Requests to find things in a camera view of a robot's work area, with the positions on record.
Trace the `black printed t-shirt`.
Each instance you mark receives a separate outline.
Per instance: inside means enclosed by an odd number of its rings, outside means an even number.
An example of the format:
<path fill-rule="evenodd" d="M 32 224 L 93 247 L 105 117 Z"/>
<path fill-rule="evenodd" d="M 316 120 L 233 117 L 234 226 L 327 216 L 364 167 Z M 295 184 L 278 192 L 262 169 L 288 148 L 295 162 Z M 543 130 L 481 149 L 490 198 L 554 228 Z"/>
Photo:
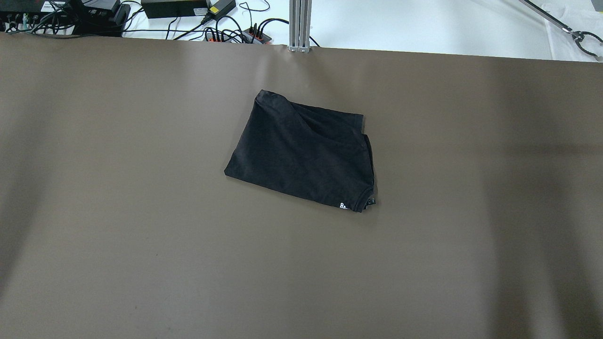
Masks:
<path fill-rule="evenodd" d="M 375 171 L 362 114 L 289 101 L 261 90 L 226 176 L 361 213 L 375 204 Z"/>

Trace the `red black usb hub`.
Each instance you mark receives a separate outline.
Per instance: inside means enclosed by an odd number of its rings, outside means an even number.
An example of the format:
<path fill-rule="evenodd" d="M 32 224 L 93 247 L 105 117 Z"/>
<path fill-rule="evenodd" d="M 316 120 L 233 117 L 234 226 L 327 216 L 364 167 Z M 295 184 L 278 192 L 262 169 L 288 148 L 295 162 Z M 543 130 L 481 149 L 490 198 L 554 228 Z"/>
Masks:
<path fill-rule="evenodd" d="M 250 29 L 244 30 L 217 30 L 207 28 L 202 35 L 202 41 L 215 41 L 220 43 L 240 43 L 240 44 L 260 44 L 267 45 L 273 42 L 273 38 L 260 32 L 251 32 Z"/>

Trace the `black power adapter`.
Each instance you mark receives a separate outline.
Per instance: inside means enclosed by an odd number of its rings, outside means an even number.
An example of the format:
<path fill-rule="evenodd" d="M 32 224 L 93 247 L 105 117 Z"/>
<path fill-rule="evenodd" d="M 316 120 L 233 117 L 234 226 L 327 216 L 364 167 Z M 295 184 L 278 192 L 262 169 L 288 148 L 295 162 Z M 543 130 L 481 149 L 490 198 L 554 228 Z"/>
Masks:
<path fill-rule="evenodd" d="M 235 8 L 234 0 L 142 0 L 148 19 L 193 17 L 214 18 Z"/>

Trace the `long reach grabber tool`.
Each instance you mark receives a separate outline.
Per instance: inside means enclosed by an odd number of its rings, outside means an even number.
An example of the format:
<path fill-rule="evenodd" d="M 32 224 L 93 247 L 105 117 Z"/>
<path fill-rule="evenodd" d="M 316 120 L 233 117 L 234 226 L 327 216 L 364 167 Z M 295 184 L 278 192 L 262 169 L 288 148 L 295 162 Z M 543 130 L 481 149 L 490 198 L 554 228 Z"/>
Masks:
<path fill-rule="evenodd" d="M 602 61 L 601 53 L 596 53 L 596 52 L 590 51 L 583 46 L 584 41 L 586 40 L 588 43 L 594 43 L 594 41 L 596 41 L 597 44 L 600 47 L 602 47 L 602 44 L 603 44 L 602 38 L 597 36 L 597 34 L 592 33 L 592 32 L 584 32 L 584 31 L 580 31 L 580 30 L 575 30 L 575 29 L 571 28 L 570 26 L 566 25 L 564 22 L 560 21 L 558 18 L 554 17 L 549 12 L 547 12 L 544 9 L 542 9 L 541 7 L 537 6 L 536 4 L 534 4 L 534 2 L 532 2 L 530 0 L 520 0 L 520 2 L 522 4 L 524 4 L 525 6 L 527 6 L 528 8 L 532 9 L 535 13 L 537 13 L 541 17 L 543 17 L 545 20 L 547 20 L 553 26 L 556 26 L 556 28 L 559 28 L 560 30 L 562 30 L 562 32 L 564 32 L 565 34 L 570 36 L 573 43 L 575 43 L 576 47 L 581 52 L 590 56 L 591 58 L 593 58 L 594 60 L 596 60 L 598 62 Z"/>

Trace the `aluminium frame post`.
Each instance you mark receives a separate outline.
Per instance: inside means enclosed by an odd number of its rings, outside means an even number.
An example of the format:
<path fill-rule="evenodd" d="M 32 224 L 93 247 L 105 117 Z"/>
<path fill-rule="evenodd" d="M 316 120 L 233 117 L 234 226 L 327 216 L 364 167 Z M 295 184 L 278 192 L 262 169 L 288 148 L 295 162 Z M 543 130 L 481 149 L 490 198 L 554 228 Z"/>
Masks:
<path fill-rule="evenodd" d="M 312 0 L 289 1 L 289 41 L 291 52 L 310 51 L 310 22 Z"/>

